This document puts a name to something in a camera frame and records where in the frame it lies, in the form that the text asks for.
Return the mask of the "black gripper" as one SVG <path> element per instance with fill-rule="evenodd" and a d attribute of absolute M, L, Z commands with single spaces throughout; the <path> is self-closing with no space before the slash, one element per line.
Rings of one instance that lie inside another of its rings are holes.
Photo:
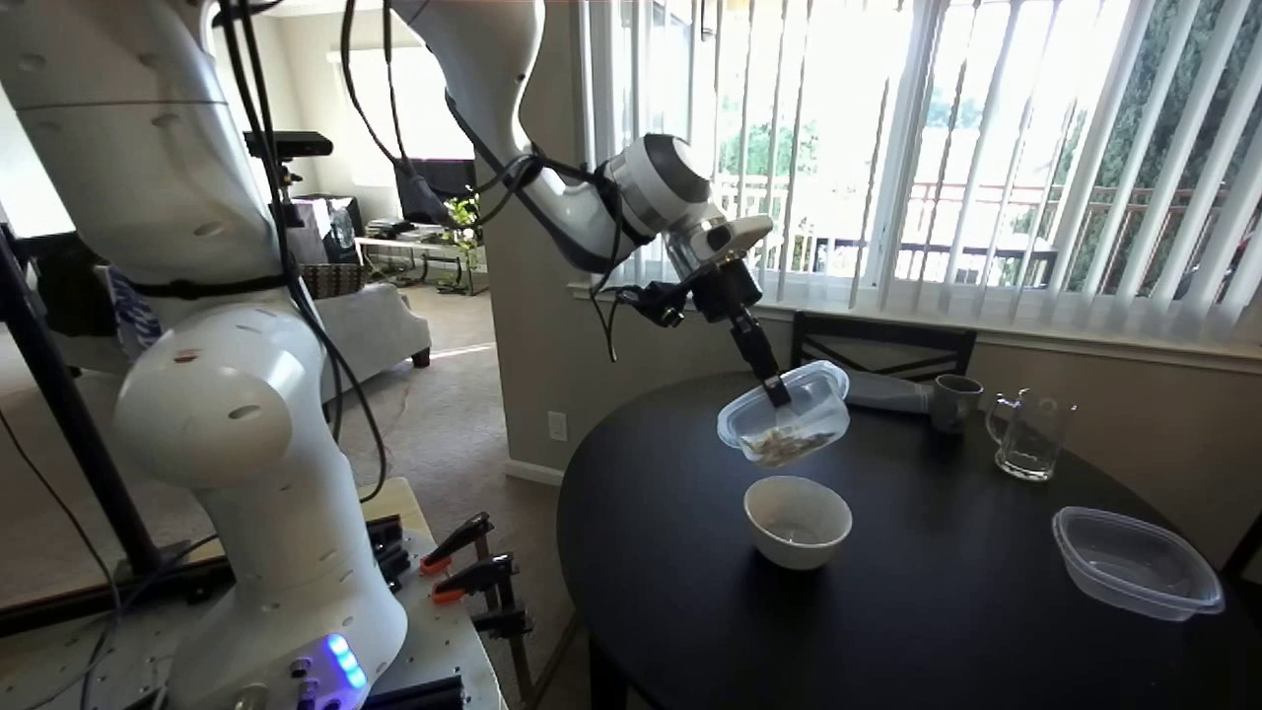
<path fill-rule="evenodd" d="M 740 260 L 706 270 L 685 276 L 681 284 L 649 280 L 630 296 L 630 308 L 646 316 L 659 328 L 680 328 L 685 308 L 697 308 L 711 324 L 730 321 L 730 337 L 759 375 L 766 399 L 772 405 L 790 401 L 790 392 L 781 383 L 776 356 L 761 330 L 759 321 L 749 321 L 749 308 L 761 299 L 761 288 L 753 284 L 749 270 Z"/>

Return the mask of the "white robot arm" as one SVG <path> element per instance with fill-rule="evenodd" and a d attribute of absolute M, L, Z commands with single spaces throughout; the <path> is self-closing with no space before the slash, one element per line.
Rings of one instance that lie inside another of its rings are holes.
<path fill-rule="evenodd" d="M 576 270 L 606 272 L 664 235 L 690 292 L 749 280 L 740 258 L 769 226 L 720 214 L 681 143 L 646 136 L 576 179 L 529 143 L 544 0 L 384 5 Z M 234 568 L 175 656 L 171 710 L 358 710 L 412 615 L 323 421 L 327 347 L 204 32 L 209 0 L 3 0 L 0 75 L 75 232 L 162 324 L 124 377 L 117 451 L 201 501 Z"/>

